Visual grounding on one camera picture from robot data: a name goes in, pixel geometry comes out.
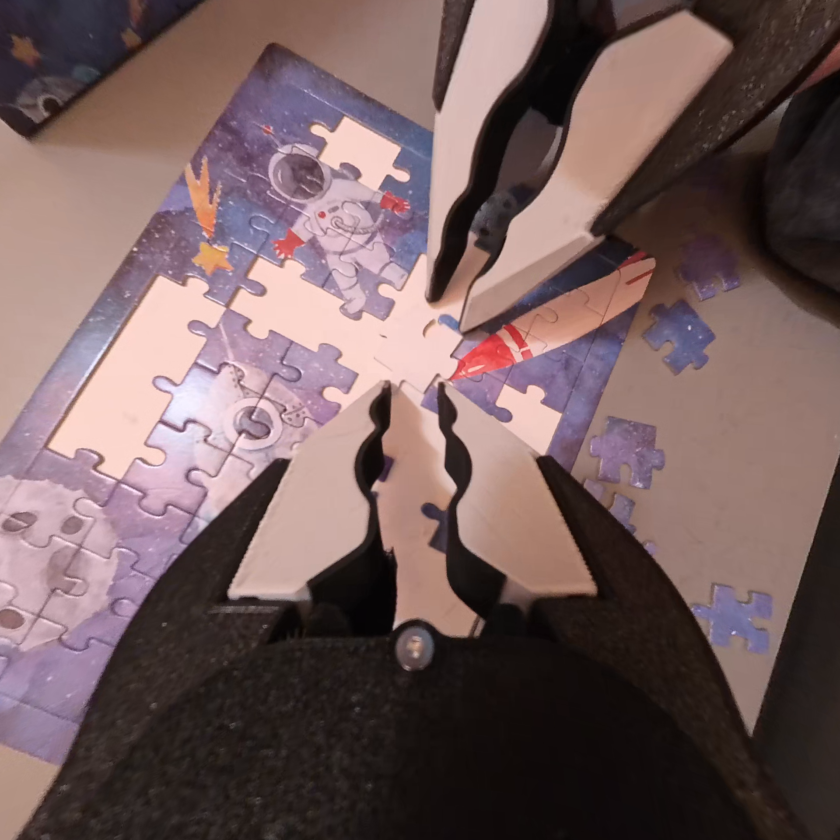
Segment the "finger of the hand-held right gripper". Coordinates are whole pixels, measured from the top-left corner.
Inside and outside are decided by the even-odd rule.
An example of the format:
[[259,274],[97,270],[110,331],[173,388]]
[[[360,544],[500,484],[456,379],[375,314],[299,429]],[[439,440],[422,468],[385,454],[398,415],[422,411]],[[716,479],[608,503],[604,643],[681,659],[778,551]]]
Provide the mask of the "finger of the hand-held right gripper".
[[496,184],[522,86],[554,17],[554,2],[477,1],[461,18],[434,122],[426,300],[439,302],[466,252],[469,227]]
[[496,261],[471,285],[459,326],[508,310],[598,245],[596,219],[732,52],[688,10],[627,32],[595,58],[571,104],[548,181],[516,215]]

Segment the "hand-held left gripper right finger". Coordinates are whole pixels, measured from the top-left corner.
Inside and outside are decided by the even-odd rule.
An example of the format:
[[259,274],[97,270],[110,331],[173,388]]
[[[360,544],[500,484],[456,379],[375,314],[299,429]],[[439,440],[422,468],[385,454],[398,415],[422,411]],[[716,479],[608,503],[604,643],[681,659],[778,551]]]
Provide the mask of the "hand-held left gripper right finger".
[[527,618],[537,602],[598,587],[545,475],[549,461],[452,385],[437,387],[447,508],[447,581],[484,623],[498,607]]

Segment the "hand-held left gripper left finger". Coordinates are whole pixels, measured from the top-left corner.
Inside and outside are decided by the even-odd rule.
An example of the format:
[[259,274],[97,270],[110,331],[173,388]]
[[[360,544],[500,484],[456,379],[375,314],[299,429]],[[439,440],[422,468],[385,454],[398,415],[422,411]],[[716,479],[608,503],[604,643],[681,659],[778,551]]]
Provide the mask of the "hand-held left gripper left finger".
[[289,462],[228,587],[231,603],[340,611],[359,636],[387,635],[396,560],[375,483],[385,468],[392,385],[380,381],[311,435]]

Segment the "puzzle pieces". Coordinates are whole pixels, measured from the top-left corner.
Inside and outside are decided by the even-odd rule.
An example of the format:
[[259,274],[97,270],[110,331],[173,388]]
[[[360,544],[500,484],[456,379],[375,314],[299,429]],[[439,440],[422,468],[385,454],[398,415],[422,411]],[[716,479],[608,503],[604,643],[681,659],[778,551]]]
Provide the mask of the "puzzle pieces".
[[[708,363],[707,347],[716,335],[685,299],[668,306],[657,303],[649,315],[653,323],[642,338],[651,350],[670,346],[663,363],[672,375],[688,368],[698,371]],[[615,484],[621,478],[622,467],[627,467],[631,471],[630,485],[649,489],[654,472],[665,467],[665,454],[656,446],[656,434],[652,425],[608,417],[604,432],[594,436],[590,444],[591,456],[599,459],[598,479]],[[754,620],[771,619],[771,595],[753,592],[748,600],[741,601],[730,586],[714,584],[710,602],[693,604],[689,609],[697,620],[706,623],[711,645],[724,648],[733,638],[740,638],[749,653],[769,653],[770,632],[755,626]]]

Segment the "space puzzle board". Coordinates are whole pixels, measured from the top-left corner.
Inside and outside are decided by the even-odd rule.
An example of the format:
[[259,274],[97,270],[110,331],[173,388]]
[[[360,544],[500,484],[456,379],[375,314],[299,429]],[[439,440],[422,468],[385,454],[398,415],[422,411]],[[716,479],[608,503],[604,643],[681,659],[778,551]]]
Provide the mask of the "space puzzle board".
[[2,745],[58,766],[130,618],[275,459],[468,354],[430,132],[266,48],[2,443]]

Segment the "person's right forearm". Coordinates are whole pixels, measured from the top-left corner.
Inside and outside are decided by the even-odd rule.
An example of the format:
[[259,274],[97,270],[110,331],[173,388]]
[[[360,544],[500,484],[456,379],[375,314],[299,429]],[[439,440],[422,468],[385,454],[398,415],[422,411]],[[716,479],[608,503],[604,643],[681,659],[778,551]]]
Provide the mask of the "person's right forearm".
[[839,292],[839,73],[795,94],[763,177],[768,249],[804,278]]

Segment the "grey desk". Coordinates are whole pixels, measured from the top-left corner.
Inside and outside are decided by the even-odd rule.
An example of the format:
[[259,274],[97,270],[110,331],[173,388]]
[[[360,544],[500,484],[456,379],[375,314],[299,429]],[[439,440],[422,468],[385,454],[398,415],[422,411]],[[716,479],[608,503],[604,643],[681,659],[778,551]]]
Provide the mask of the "grey desk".
[[[337,413],[378,382],[391,383],[386,471],[374,492],[383,543],[396,558],[394,625],[422,618],[465,637],[479,622],[446,575],[446,510],[455,484],[444,466],[437,393],[439,384],[450,384],[571,473],[610,524],[653,554],[717,657],[737,716],[753,732],[837,465],[838,327],[827,314],[794,301],[782,283],[792,284],[793,277],[761,255],[750,229],[748,191],[763,157],[737,148],[693,165],[588,253],[502,314],[462,332],[467,292],[496,261],[512,219],[542,190],[559,159],[564,127],[535,104],[540,52],[522,86],[496,184],[474,216],[465,253],[439,302],[426,300],[428,204],[420,321],[458,303],[455,343],[470,347],[455,366],[442,364],[448,376],[436,380],[431,421],[391,379],[377,381]],[[434,94],[434,122],[442,97]],[[432,135],[429,202],[434,126],[420,127]],[[651,350],[642,335],[653,323],[651,307],[678,299],[716,338],[702,369],[674,375],[663,363],[670,346]],[[590,444],[608,417],[654,426],[665,467],[654,472],[649,489],[631,486],[627,467],[615,484],[598,479]],[[197,548],[199,537],[209,537],[222,512],[152,585],[119,641],[151,593],[161,590],[161,578],[186,559],[188,548]],[[741,601],[753,592],[772,596],[771,619],[754,620],[770,632],[768,654],[749,653],[740,638],[728,647],[711,645],[706,623],[690,606],[708,604],[714,584],[730,586]],[[7,754],[29,761],[48,780],[67,758],[55,766],[2,745],[2,757]]]

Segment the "illustrated puzzle box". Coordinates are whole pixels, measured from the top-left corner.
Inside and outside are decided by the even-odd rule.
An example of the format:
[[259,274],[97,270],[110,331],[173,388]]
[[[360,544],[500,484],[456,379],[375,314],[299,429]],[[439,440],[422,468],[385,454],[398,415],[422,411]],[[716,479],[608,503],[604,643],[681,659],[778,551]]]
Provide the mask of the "illustrated puzzle box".
[[2,122],[32,138],[198,4],[2,1]]

